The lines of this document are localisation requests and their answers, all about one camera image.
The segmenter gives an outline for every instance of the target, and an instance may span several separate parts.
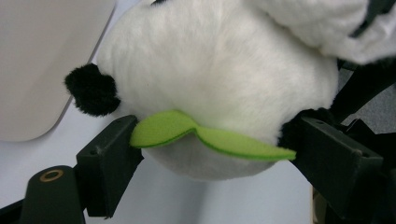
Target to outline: green leaf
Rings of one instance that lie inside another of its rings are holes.
[[[208,147],[230,156],[262,161],[295,159],[296,153],[292,150],[274,147],[240,133],[199,127],[197,135]]]
[[[132,147],[159,147],[195,131],[198,124],[185,114],[165,111],[139,122],[132,132]]]

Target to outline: plush toy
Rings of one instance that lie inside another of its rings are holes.
[[[114,25],[97,65],[65,80],[84,113],[117,108],[170,170],[195,179],[255,175],[295,153],[276,147],[282,125],[329,108],[334,57],[243,0],[143,0]]]

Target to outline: white fur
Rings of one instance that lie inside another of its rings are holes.
[[[335,60],[292,37],[243,0],[144,0],[106,37],[98,54],[122,106],[139,119],[178,109],[199,124],[275,145],[281,126],[308,108],[329,107]],[[272,165],[236,159],[193,136],[146,149],[197,179],[255,175]]]

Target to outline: white surface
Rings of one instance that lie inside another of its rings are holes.
[[[64,77],[91,58],[115,1],[0,1],[0,140],[55,124],[69,99]]]
[[[115,19],[134,2],[120,1]],[[45,135],[21,143],[0,141],[0,207],[22,199],[35,173],[55,165],[74,166],[76,154],[113,119],[91,118],[70,105]],[[87,217],[87,223],[311,223],[311,187],[287,161],[253,177],[203,183],[174,175],[145,157],[115,216]]]

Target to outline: black plush ear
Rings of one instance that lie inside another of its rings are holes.
[[[73,70],[64,84],[76,99],[76,107],[92,116],[110,114],[120,104],[113,77],[102,75],[98,67],[89,63]]]

